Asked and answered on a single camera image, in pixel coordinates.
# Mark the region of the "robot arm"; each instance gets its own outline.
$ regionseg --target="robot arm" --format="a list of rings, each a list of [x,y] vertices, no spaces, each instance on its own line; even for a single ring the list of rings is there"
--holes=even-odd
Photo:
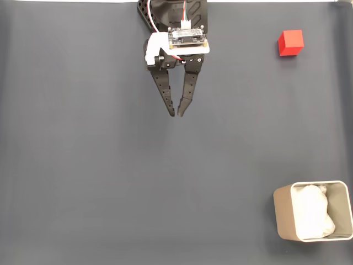
[[[202,24],[197,26],[197,23],[202,22],[201,20],[207,23],[207,6],[205,8],[207,2],[206,0],[188,2],[186,2],[186,0],[152,0],[156,5],[156,13],[161,17],[159,19],[158,15],[156,15],[156,13],[153,15],[153,10],[150,10],[149,4],[151,0],[148,0],[147,4],[143,4],[144,1],[146,0],[139,0],[137,6],[140,14],[142,14],[143,11],[147,12],[141,17],[151,30],[157,31],[152,33],[149,40],[145,43],[145,62],[147,69],[151,72],[170,116],[175,116],[170,93],[168,69],[184,65],[183,96],[178,106],[178,115],[183,116],[192,101],[196,80],[201,71],[202,63],[204,62],[204,54],[210,52],[205,33],[206,27]],[[183,9],[181,10],[183,19],[178,23],[180,27],[172,28],[171,26],[177,24],[177,22],[172,20],[172,17],[177,17],[179,11],[177,8],[170,10],[168,7],[175,7],[180,4],[183,5]],[[206,10],[206,12],[202,14],[203,19],[200,19],[201,15],[197,14],[197,10],[194,9],[193,15],[196,15],[197,22],[194,24],[193,28],[191,28],[192,19],[186,19],[186,5],[199,7],[197,10],[200,12]],[[167,25],[163,24],[163,21],[166,19],[168,21]],[[159,32],[158,28],[167,28],[167,31]]]

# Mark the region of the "red cube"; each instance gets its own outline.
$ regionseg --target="red cube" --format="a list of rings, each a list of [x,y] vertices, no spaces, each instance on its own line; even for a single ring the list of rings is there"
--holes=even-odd
[[[298,55],[304,48],[302,30],[285,30],[278,39],[280,56]]]

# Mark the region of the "dark gray backdrop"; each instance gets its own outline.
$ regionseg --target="dark gray backdrop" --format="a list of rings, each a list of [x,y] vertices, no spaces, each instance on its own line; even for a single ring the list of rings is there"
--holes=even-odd
[[[280,239],[272,198],[352,188],[351,10],[209,4],[211,53],[171,118],[136,4],[1,2],[0,264],[352,264],[351,242]],[[288,29],[305,48],[280,58]]]

